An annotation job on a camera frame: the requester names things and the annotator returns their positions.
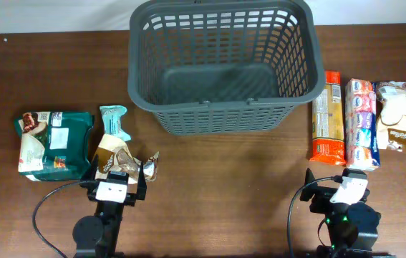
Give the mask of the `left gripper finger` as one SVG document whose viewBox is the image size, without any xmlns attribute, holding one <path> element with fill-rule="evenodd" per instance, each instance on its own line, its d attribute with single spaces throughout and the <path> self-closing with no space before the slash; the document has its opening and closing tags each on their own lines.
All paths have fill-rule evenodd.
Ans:
<svg viewBox="0 0 406 258">
<path fill-rule="evenodd" d="M 146 192 L 147 192 L 147 184 L 146 184 L 145 174 L 144 174 L 144 163 L 142 162 L 140 164 L 140 170 L 139 170 L 138 180 L 137 180 L 137 193 L 145 194 Z"/>
<path fill-rule="evenodd" d="M 84 172 L 83 176 L 80 179 L 82 183 L 93 183 L 96 181 L 95 175 L 98 169 L 98 164 L 99 164 L 99 156 L 95 154 L 89 168 Z"/>
</svg>

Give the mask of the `brown snack bag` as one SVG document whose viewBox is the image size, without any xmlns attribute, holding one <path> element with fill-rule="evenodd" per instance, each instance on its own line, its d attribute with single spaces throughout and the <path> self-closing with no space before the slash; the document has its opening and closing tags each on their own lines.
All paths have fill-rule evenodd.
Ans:
<svg viewBox="0 0 406 258">
<path fill-rule="evenodd" d="M 158 172 L 159 152 L 142 162 L 132 156 L 127 143 L 113 135 L 104 134 L 95 151 L 98 157 L 95 179 L 106 179 L 110 174 L 129 175 L 128 183 L 136 184 L 140 166 L 146 181 L 154 181 Z"/>
</svg>

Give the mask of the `orange spaghetti packet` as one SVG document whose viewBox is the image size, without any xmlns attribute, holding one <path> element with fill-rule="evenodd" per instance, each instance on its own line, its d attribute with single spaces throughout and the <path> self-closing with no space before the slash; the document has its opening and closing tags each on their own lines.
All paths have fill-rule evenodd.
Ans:
<svg viewBox="0 0 406 258">
<path fill-rule="evenodd" d="M 310 161 L 345 165 L 341 74 L 325 71 L 325 86 L 312 101 L 312 154 Z"/>
</svg>

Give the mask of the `green food pouch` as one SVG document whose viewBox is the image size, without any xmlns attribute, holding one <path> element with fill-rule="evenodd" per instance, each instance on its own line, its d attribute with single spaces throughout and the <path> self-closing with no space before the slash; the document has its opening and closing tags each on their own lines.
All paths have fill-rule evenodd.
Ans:
<svg viewBox="0 0 406 258">
<path fill-rule="evenodd" d="M 90 166 L 89 112 L 34 111 L 14 120 L 21 139 L 18 172 L 30 181 L 78 180 Z"/>
</svg>

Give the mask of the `teal snack wrapper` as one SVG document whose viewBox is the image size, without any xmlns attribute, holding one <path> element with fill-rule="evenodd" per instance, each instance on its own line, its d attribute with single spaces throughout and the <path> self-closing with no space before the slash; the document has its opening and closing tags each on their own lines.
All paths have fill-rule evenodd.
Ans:
<svg viewBox="0 0 406 258">
<path fill-rule="evenodd" d="M 131 136 L 122 129 L 122 116 L 127 113 L 127 108 L 122 105 L 100 106 L 104 133 L 113 135 L 127 142 Z"/>
</svg>

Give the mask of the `Kleenex tissue multipack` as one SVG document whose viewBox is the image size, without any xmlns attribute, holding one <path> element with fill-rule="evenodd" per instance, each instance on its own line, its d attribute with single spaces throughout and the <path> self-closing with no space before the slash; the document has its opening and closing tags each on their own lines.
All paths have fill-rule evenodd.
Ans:
<svg viewBox="0 0 406 258">
<path fill-rule="evenodd" d="M 345 93 L 347 167 L 373 171 L 381 166 L 377 147 L 374 88 L 370 81 L 351 79 Z"/>
</svg>

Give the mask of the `beige Pantree rice bag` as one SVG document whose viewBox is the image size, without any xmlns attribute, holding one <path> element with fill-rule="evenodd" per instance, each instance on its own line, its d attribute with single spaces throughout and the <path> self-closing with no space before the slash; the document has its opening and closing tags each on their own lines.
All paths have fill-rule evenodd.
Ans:
<svg viewBox="0 0 406 258">
<path fill-rule="evenodd" d="M 376 124 L 378 147 L 406 153 L 406 81 L 380 81 L 374 87 L 382 104 Z"/>
</svg>

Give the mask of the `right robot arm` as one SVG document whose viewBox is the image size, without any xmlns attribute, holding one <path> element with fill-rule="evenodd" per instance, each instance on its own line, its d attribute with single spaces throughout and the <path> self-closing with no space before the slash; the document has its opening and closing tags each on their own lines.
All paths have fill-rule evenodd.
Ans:
<svg viewBox="0 0 406 258">
<path fill-rule="evenodd" d="M 320 186 L 311 169 L 306 170 L 301 201 L 310 201 L 311 213 L 324 218 L 319 229 L 327 227 L 329 244 L 316 248 L 318 257 L 371 257 L 378 238 L 377 227 L 381 213 L 366 204 L 370 194 L 365 172 L 344 169 L 342 175 L 332 177 L 336 188 Z"/>
</svg>

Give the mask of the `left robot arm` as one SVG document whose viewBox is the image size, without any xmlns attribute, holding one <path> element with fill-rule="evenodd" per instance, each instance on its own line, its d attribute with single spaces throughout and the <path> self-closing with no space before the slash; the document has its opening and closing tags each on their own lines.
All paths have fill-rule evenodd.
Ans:
<svg viewBox="0 0 406 258">
<path fill-rule="evenodd" d="M 144 165 L 140 164 L 137 190 L 128 191 L 129 174 L 115 171 L 106 179 L 96 179 L 99 158 L 95 157 L 80 179 L 87 198 L 97 204 L 95 213 L 81 218 L 72 231 L 76 243 L 75 257 L 125 257 L 116 250 L 122 215 L 126 206 L 145 200 L 147 184 Z"/>
</svg>

